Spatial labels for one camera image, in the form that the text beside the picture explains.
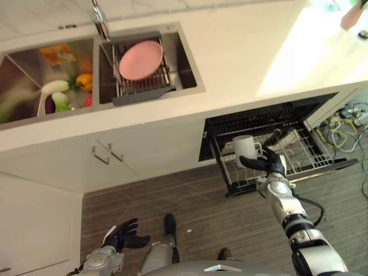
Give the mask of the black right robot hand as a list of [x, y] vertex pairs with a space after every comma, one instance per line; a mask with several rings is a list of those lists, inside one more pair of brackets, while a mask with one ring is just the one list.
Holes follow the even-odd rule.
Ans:
[[281, 155], [278, 155], [273, 150], [265, 147], [262, 149], [264, 157], [259, 157], [257, 159], [249, 159], [244, 156], [239, 156], [239, 161], [246, 168], [253, 170], [264, 171], [267, 174], [279, 173], [283, 177], [286, 176], [285, 166], [282, 163]]

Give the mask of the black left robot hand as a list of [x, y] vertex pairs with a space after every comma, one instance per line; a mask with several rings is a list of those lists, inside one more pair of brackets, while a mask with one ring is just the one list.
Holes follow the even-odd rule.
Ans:
[[106, 233], [102, 248], [111, 247], [117, 253], [122, 253], [123, 249], [140, 249], [144, 248], [151, 241], [150, 235], [139, 236], [137, 234], [138, 219], [132, 218], [118, 226], [113, 226]]

